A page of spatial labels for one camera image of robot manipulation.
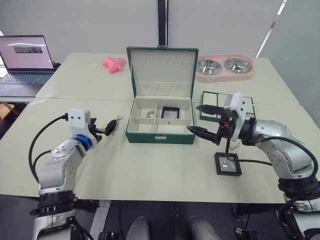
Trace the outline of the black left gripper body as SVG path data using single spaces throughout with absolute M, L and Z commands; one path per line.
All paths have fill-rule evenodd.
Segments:
M 90 133 L 95 137 L 96 140 L 101 140 L 103 137 L 102 135 L 105 134 L 105 129 L 104 128 L 97 128 L 95 122 L 96 118 L 91 118 L 89 121 L 88 129 Z

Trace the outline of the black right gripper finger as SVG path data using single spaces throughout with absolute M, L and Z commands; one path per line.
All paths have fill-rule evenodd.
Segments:
M 214 144 L 217 143 L 217 134 L 208 131 L 205 128 L 199 127 L 199 126 L 187 126 L 186 127 L 191 133 L 198 136 L 199 138 L 205 139 L 207 141 L 210 141 Z
M 224 116 L 225 110 L 223 107 L 215 106 L 215 105 L 209 105 L 209 104 L 203 104 L 196 107 L 197 110 L 201 112 L 201 114 L 205 115 L 217 115 L 217 116 Z

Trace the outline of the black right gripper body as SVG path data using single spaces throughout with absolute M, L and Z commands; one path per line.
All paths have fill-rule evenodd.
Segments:
M 234 133 L 238 115 L 234 110 L 215 109 L 214 113 L 220 116 L 219 127 L 215 137 L 215 144 L 220 145 L 221 139 L 229 139 Z

